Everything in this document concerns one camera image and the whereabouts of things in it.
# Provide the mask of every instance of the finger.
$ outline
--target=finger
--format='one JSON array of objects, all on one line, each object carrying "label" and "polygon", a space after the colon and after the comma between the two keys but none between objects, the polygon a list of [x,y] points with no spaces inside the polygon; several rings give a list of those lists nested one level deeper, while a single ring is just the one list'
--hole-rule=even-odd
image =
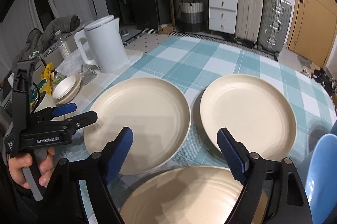
[{"label": "finger", "polygon": [[53,156],[48,153],[47,158],[40,163],[40,171],[42,173],[47,172],[53,168]]},{"label": "finger", "polygon": [[48,148],[48,153],[50,153],[51,155],[55,155],[55,149],[54,149],[54,147],[49,147]]},{"label": "finger", "polygon": [[52,174],[53,174],[53,169],[45,172],[39,179],[40,185],[43,187],[47,187],[49,180],[52,177]]},{"label": "finger", "polygon": [[22,168],[29,167],[32,163],[33,159],[28,153],[8,160],[8,168],[12,179],[26,189],[29,189],[29,185],[23,175]]}]

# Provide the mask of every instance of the suitcase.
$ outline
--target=suitcase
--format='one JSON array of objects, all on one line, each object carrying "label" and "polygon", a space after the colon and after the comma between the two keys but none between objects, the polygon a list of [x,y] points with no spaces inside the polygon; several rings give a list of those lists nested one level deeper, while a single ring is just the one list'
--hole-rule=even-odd
[{"label": "suitcase", "polygon": [[263,0],[238,0],[235,36],[257,42],[260,29]]},{"label": "suitcase", "polygon": [[264,0],[258,49],[275,53],[281,52],[288,32],[292,5],[286,0]]}]

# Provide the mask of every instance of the blue checkered tablecloth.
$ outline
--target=blue checkered tablecloth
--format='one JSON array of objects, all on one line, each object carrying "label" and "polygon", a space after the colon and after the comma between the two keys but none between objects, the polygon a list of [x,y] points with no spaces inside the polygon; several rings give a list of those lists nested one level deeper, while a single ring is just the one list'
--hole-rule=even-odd
[{"label": "blue checkered tablecloth", "polygon": [[[172,160],[151,173],[119,176],[109,185],[118,208],[134,189],[165,170],[190,165],[227,166],[203,130],[198,104],[202,92],[210,83],[221,76],[236,73],[257,76],[269,82],[284,94],[293,107],[297,120],[297,137],[289,158],[296,166],[314,148],[319,138],[330,132],[336,121],[334,105],[324,89],[310,78],[278,62],[239,48],[190,37],[172,38],[137,61],[106,88],[129,78],[162,78],[185,94],[192,110],[188,137]],[[95,100],[81,108],[88,111]],[[71,161],[88,157],[83,131],[79,130],[73,140],[71,145],[58,148],[61,156]],[[88,218],[91,223],[95,223],[83,182],[81,190]]]}]

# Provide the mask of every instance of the electric kettle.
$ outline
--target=electric kettle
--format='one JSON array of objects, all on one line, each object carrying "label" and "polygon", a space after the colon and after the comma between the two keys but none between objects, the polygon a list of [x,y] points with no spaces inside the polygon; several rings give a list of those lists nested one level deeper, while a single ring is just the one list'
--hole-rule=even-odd
[{"label": "electric kettle", "polygon": [[[94,59],[89,60],[83,43],[88,41]],[[75,42],[83,61],[97,66],[102,73],[111,73],[127,63],[127,56],[119,35],[119,18],[113,15],[103,17],[75,34]]]}]

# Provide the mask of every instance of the gray jacket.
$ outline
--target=gray jacket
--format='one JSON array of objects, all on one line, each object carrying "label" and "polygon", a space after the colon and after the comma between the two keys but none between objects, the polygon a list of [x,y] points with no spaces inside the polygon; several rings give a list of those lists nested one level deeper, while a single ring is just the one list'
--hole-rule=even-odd
[{"label": "gray jacket", "polygon": [[12,66],[12,72],[15,72],[16,64],[19,61],[29,59],[33,52],[39,51],[42,54],[53,43],[55,43],[55,32],[61,30],[61,33],[72,32],[80,25],[80,19],[76,15],[66,16],[52,20],[42,33],[34,28],[28,35],[25,48],[15,57]]}]

